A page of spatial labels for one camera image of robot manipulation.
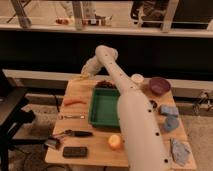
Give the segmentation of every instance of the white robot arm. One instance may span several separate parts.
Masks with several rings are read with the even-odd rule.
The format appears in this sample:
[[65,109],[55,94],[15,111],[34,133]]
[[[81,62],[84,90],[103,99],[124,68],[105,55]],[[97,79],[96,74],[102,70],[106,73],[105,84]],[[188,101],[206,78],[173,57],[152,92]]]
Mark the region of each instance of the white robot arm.
[[105,67],[120,92],[118,118],[131,171],[166,171],[170,169],[152,106],[139,87],[115,63],[118,53],[98,46],[95,56],[87,61],[82,74],[96,75]]

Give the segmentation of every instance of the wooden table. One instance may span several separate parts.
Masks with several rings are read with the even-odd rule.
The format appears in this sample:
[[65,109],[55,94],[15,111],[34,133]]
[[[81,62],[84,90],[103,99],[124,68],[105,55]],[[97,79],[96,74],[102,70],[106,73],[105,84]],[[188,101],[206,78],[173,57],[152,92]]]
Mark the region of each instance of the wooden table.
[[[53,130],[53,134],[60,133],[66,129],[72,130],[84,130],[93,132],[93,137],[88,138],[76,138],[66,137],[63,140],[62,146],[59,150],[49,148],[45,161],[47,163],[62,163],[62,164],[76,164],[76,165],[97,165],[97,166],[116,166],[116,167],[128,167],[127,155],[124,150],[112,151],[107,140],[110,135],[114,134],[114,130],[102,130],[92,127],[88,123],[88,112],[92,96],[92,90],[97,80],[71,80],[68,83],[64,99],[81,99],[86,104],[73,104],[64,106],[62,103],[59,115],[85,115],[85,119],[58,119]],[[143,92],[151,100],[155,100],[158,106],[161,104],[168,104],[175,106],[175,102],[171,92],[166,93],[162,97],[154,96],[147,85],[143,86]],[[177,138],[190,147],[187,139],[183,124],[179,118],[180,126],[167,133],[163,130],[163,123],[165,116],[159,115],[157,110],[155,112],[156,120],[159,124],[161,134],[166,146],[166,149],[170,153],[170,138]],[[89,153],[87,158],[63,158],[62,150],[64,146],[87,146]],[[172,168],[174,170],[196,170],[196,163],[193,154],[190,154],[188,163],[181,167],[178,164],[172,162]]]

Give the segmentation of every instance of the green plastic bin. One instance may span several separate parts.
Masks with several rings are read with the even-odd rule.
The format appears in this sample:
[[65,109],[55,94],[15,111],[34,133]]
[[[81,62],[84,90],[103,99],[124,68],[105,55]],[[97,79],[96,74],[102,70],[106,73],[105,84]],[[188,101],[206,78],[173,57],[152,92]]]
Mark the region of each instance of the green plastic bin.
[[119,96],[117,89],[94,88],[89,109],[89,123],[93,127],[119,128],[117,117]]

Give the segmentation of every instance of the bowl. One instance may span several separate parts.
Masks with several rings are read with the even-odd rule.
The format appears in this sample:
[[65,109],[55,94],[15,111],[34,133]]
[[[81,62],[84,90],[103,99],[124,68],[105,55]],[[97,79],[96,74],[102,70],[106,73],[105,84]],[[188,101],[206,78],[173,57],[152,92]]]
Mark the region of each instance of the bowl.
[[149,88],[153,94],[162,96],[171,90],[171,85],[165,78],[153,77],[149,81]]

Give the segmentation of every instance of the cloth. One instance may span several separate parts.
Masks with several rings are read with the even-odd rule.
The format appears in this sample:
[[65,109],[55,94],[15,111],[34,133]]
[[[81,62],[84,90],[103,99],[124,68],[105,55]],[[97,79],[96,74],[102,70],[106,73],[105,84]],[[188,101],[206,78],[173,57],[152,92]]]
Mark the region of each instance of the cloth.
[[171,152],[174,162],[180,166],[184,166],[189,160],[189,147],[174,138],[171,139]]
[[176,117],[168,115],[164,122],[164,130],[171,132],[179,126],[179,121]]

